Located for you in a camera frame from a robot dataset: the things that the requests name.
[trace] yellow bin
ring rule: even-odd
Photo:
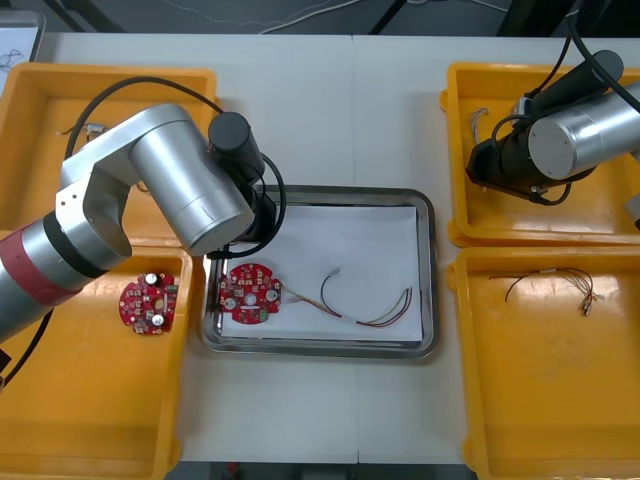
[[[545,207],[471,183],[465,172],[475,145],[471,114],[488,108],[478,122],[480,140],[510,113],[518,98],[538,86],[551,67],[456,63],[448,73],[441,107],[447,113],[453,219],[451,241],[460,246],[496,245],[639,245],[640,233],[624,204],[640,193],[640,166],[625,155],[599,166],[576,182],[561,205]],[[562,68],[558,78],[566,73]],[[640,80],[639,69],[626,69],[622,84]],[[508,132],[505,125],[498,138]],[[558,198],[563,187],[547,196]]]
[[[216,78],[202,69],[22,64],[11,71],[0,100],[0,237],[54,208],[67,142],[59,132],[104,88],[137,75],[215,97]],[[113,127],[162,102],[186,108],[203,133],[213,118],[208,106],[181,92],[139,84],[110,97],[89,121]],[[38,348],[0,394],[0,479],[162,479],[179,458],[180,372],[204,273],[179,248],[153,200],[136,189],[124,228],[132,258],[55,309]],[[120,320],[120,293],[144,272],[179,279],[168,334],[139,336]],[[3,349],[16,360],[36,328]]]
[[[589,316],[566,278],[599,295]],[[637,478],[640,247],[467,248],[449,267],[462,347],[466,462],[480,480]]]

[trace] table surface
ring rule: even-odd
[[[285,182],[405,187],[435,207],[441,339],[420,362],[215,354],[183,373],[183,460],[461,463],[460,346],[444,272],[451,192],[439,94],[457,61],[555,63],[563,39],[47,34],[39,59],[207,67]],[[640,66],[638,40],[588,41]],[[567,64],[580,61],[572,46]]]

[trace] black wire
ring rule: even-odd
[[[580,280],[582,280],[583,282],[586,283],[586,280],[584,279],[584,277],[582,277],[582,275],[585,275],[589,279],[589,283],[587,284],[588,293],[585,294],[585,301],[587,299],[591,300],[593,298],[593,277],[591,275],[589,275],[587,272],[585,272],[584,270],[582,270],[580,268],[574,268],[574,267],[561,267],[561,268],[554,268],[553,270],[557,271],[557,272],[569,273],[569,274],[573,275],[574,278],[578,278],[578,279],[580,279]],[[539,271],[527,273],[525,275],[522,275],[521,277],[518,277],[518,279],[515,282],[513,282],[511,284],[511,286],[509,287],[509,289],[507,290],[507,293],[504,296],[504,303],[507,303],[507,300],[509,299],[509,294],[514,289],[514,287],[518,283],[520,283],[522,280],[524,280],[525,278],[532,277],[534,275],[541,275],[541,274],[545,274],[545,273],[552,273],[552,271],[544,271],[544,270],[540,271],[539,270]]]
[[[537,88],[534,88],[531,92],[529,92],[529,94],[527,95],[528,98],[533,98],[537,94],[539,94],[542,91],[542,89],[547,86],[547,84],[551,81],[551,79],[555,76],[555,74],[558,73],[558,69],[562,65],[562,62],[564,62],[564,57],[567,56],[567,52],[569,51],[570,45],[571,45],[571,35],[567,35],[567,38],[564,41],[564,45],[562,46],[562,52],[560,53],[560,57],[558,58],[558,61],[554,65],[549,75],[547,75],[547,78],[545,78],[544,81]]]
[[[89,116],[93,113],[98,105],[100,105],[109,95],[117,92],[118,90],[128,87],[129,85],[134,85],[136,83],[157,83],[160,85],[165,85],[167,87],[175,88],[187,95],[191,95],[192,97],[200,100],[201,102],[209,105],[218,113],[223,113],[223,110],[216,105],[214,102],[209,100],[204,95],[200,95],[195,90],[191,90],[190,88],[185,87],[184,85],[180,85],[179,83],[172,82],[171,80],[166,80],[160,77],[131,77],[125,80],[121,80],[120,82],[116,82],[113,85],[105,88],[102,92],[100,92],[89,105],[85,107],[85,109],[80,114],[80,117],[76,121],[76,124],[71,130],[71,134],[69,135],[69,140],[67,141],[67,149],[64,153],[65,160],[73,155],[73,149],[75,148],[76,142],[78,141],[78,136],[80,135],[80,131],[82,130],[82,126],[87,122]]]
[[[229,260],[232,258],[244,258],[244,257],[248,257],[249,255],[253,255],[254,253],[257,253],[260,250],[262,250],[264,247],[266,247],[271,242],[271,240],[273,240],[273,238],[278,234],[278,232],[280,231],[280,227],[282,227],[282,223],[284,222],[284,216],[287,209],[287,192],[284,186],[284,180],[282,180],[282,175],[280,175],[280,171],[278,170],[278,167],[275,166],[275,164],[271,161],[271,159],[267,157],[265,154],[262,154],[262,158],[264,159],[264,162],[267,165],[269,165],[269,168],[275,175],[276,181],[278,182],[278,191],[280,192],[280,211],[278,212],[278,219],[276,220],[276,223],[273,229],[271,230],[271,232],[269,232],[269,235],[267,235],[265,239],[262,240],[262,242],[260,242],[255,247],[250,248],[249,250],[245,250],[244,252],[225,252],[225,251],[212,252],[209,254],[209,257],[213,260],[223,260],[223,259]]]
[[[333,275],[335,275],[335,274],[334,273],[330,273],[329,275],[327,275],[327,278],[325,278],[323,280],[322,286],[320,287],[320,301],[327,308],[327,310],[329,310],[331,313],[333,313],[335,315],[340,315],[338,312],[336,312],[334,309],[332,309],[329,305],[327,305],[327,302],[324,300],[324,286],[327,284],[327,281],[331,277],[333,277]]]
[[[44,316],[44,318],[40,322],[40,326],[38,327],[38,330],[36,331],[36,334],[31,339],[31,343],[29,343],[29,346],[27,347],[27,349],[22,354],[22,357],[20,357],[20,360],[18,360],[18,363],[16,363],[16,366],[13,367],[13,369],[9,372],[9,375],[7,375],[7,378],[5,378],[5,380],[4,380],[4,386],[5,387],[7,385],[9,385],[9,382],[11,380],[13,380],[13,377],[16,376],[16,374],[24,366],[26,361],[29,360],[29,357],[31,356],[31,354],[33,353],[35,348],[38,346],[38,343],[40,342],[40,339],[44,335],[44,332],[47,330],[47,325],[49,325],[49,320],[51,320],[51,315],[53,315],[53,309],[50,310],[49,313],[47,313]]]
[[[493,146],[493,151],[496,153],[498,152],[498,140],[496,137],[498,136],[498,131],[500,130],[500,127],[502,127],[502,125],[504,125],[505,123],[511,120],[526,120],[528,118],[530,118],[529,115],[514,114],[514,115],[507,115],[502,120],[500,120],[496,124],[496,126],[493,128],[493,132],[491,132],[491,144]]]
[[[564,192],[562,192],[562,195],[560,195],[560,198],[558,198],[557,200],[548,200],[542,195],[538,195],[537,197],[533,197],[532,201],[533,203],[539,203],[540,205],[544,205],[545,207],[555,207],[556,205],[560,205],[562,202],[564,202],[569,197],[570,193],[571,184],[567,183],[564,186]]]
[[[575,23],[567,18],[567,27],[569,28],[569,35],[571,35],[571,39],[573,43],[576,44],[576,47],[580,51],[580,54],[584,57],[584,59],[589,62],[591,68],[593,68],[596,73],[605,81],[605,83],[611,87],[611,90],[616,92],[620,97],[629,104],[636,112],[640,113],[640,101],[638,101],[633,95],[631,95],[627,89],[625,89],[622,85],[620,85],[615,78],[609,75],[600,63],[591,55],[591,52],[587,49],[578,30],[576,29]]]
[[[515,282],[513,282],[511,284],[511,286],[509,287],[509,290],[507,290],[507,293],[504,296],[504,303],[507,303],[507,300],[509,299],[509,294],[511,293],[511,290],[513,290],[513,287],[515,287],[518,283],[520,283],[522,280],[524,280],[525,278],[530,277],[531,275],[535,275],[538,272],[535,273],[527,273],[526,275],[521,276],[520,278],[518,278]]]
[[[47,7],[49,7],[51,10],[53,10],[53,13],[55,13],[58,17],[60,17],[60,20],[66,23],[71,30],[77,33],[86,32],[86,30],[82,28],[82,25],[76,22],[74,18],[71,16],[71,14],[67,12],[65,8],[57,2],[57,0],[43,0],[43,1],[44,1],[44,4]]]

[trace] stainless steel tray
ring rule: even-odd
[[[28,10],[0,9],[0,28],[37,28],[38,33],[31,50],[30,62],[35,62],[40,50],[40,42],[46,25],[46,18],[40,12]]]
[[[267,187],[269,197],[278,202],[277,189]],[[244,338],[222,336],[222,312],[218,282],[224,278],[226,261],[205,259],[207,274],[204,312],[199,333],[205,346],[217,352],[326,355],[362,358],[421,358],[433,351],[439,338],[439,316],[433,206],[415,190],[391,188],[287,186],[287,205],[320,206],[414,206],[416,208],[417,248],[420,279],[422,341],[390,342],[362,340],[310,340]]]

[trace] red circuit board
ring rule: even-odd
[[[220,282],[219,302],[238,323],[256,325],[278,313],[282,284],[273,272],[257,263],[238,265]]]
[[[173,325],[178,297],[178,285],[173,275],[151,274],[156,278],[147,283],[147,275],[138,275],[137,281],[125,287],[120,295],[120,318],[127,327],[139,335],[160,335],[169,332]],[[162,324],[154,324],[159,317]]]

